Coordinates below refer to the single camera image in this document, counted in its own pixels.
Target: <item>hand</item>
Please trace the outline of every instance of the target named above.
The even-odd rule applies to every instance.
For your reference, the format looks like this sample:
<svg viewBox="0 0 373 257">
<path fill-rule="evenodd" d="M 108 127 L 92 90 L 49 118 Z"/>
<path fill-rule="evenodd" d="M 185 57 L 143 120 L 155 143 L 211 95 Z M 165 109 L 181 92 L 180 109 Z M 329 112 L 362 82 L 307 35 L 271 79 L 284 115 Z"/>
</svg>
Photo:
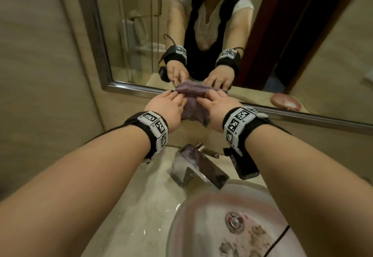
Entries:
<svg viewBox="0 0 373 257">
<path fill-rule="evenodd" d="M 208 110 L 212 129 L 223 132 L 223 120 L 226 114 L 233 108 L 242 107 L 242 104 L 238 100 L 228 97 L 222 90 L 210 89 L 206 92 L 206 98 L 197 97 L 197 102 Z"/>
<path fill-rule="evenodd" d="M 228 90 L 234 80 L 234 70 L 230 66 L 221 64 L 217 66 L 210 74 L 208 78 L 203 81 L 204 85 L 214 87 L 216 89 Z"/>
<path fill-rule="evenodd" d="M 168 79 L 175 87 L 189 78 L 189 72 L 180 61 L 171 60 L 166 68 Z"/>
<path fill-rule="evenodd" d="M 160 114 L 166 120 L 168 132 L 171 133 L 180 125 L 181 113 L 186 103 L 184 94 L 178 94 L 176 91 L 171 93 L 171 90 L 167 90 L 151 99 L 144 111 Z"/>
</svg>

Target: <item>faucet handle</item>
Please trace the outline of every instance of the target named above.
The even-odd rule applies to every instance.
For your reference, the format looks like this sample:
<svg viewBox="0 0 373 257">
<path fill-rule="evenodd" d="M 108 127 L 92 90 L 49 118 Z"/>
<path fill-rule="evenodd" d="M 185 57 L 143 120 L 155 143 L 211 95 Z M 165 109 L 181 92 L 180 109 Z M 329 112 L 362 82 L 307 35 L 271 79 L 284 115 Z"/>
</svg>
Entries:
<svg viewBox="0 0 373 257">
<path fill-rule="evenodd" d="M 204 153 L 205 155 L 207 156 L 210 156 L 210 157 L 213 157 L 215 159 L 219 159 L 219 154 L 212 151 L 212 150 L 209 150 L 207 148 L 205 148 L 205 146 L 202 144 L 202 143 L 199 143 L 197 146 L 196 146 L 197 150 Z"/>
</svg>

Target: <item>shower door handle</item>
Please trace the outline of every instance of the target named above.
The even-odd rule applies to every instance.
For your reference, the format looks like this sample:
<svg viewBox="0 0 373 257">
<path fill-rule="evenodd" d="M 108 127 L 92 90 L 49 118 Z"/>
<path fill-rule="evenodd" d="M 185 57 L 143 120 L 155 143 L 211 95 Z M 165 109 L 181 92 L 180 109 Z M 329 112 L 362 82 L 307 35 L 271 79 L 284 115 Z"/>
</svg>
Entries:
<svg viewBox="0 0 373 257">
<path fill-rule="evenodd" d="M 160 17 L 161 14 L 162 14 L 162 0 L 158 0 L 158 13 L 155 16 Z"/>
</svg>

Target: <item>white shirt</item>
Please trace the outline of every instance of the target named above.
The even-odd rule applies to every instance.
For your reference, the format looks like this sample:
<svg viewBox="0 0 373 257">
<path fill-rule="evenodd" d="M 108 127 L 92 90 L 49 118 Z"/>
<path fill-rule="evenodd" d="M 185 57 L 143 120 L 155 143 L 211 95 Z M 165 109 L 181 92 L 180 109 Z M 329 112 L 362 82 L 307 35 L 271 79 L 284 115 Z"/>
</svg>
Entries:
<svg viewBox="0 0 373 257">
<path fill-rule="evenodd" d="M 186 13 L 188 16 L 190 16 L 190 13 L 192 12 L 192 0 L 179 0 L 183 3 L 184 8 L 186 10 Z M 195 21 L 194 24 L 194 32 L 195 32 L 195 40 L 197 42 L 197 46 L 201 51 L 208 50 L 212 44 L 215 43 L 217 40 L 217 34 L 218 34 L 218 26 L 220 24 L 220 16 L 219 11 L 220 7 L 223 4 L 224 0 L 220 0 L 219 4 L 217 4 L 216 8 L 212 12 L 210 16 L 210 20 L 208 23 L 206 23 L 206 8 L 204 3 L 202 3 L 202 6 L 198 10 L 198 18 Z M 243 8 L 251 8 L 254 9 L 253 3 L 251 0 L 239 0 L 237 4 L 235 5 L 232 15 Z M 230 20 L 226 24 L 226 28 L 229 28 Z M 226 36 L 224 34 L 224 42 L 223 42 L 223 48 L 225 47 L 225 41 Z"/>
</svg>

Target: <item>sink drain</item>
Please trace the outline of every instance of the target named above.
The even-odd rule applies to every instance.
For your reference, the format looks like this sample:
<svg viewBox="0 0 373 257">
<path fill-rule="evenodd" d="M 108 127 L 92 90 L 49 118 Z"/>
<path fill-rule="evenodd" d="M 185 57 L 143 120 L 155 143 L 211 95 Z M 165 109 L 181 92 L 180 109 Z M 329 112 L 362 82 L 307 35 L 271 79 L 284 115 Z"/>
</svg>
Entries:
<svg viewBox="0 0 373 257">
<path fill-rule="evenodd" d="M 229 212 L 225 216 L 225 224 L 231 233 L 241 233 L 244 230 L 244 218 L 234 212 Z"/>
</svg>

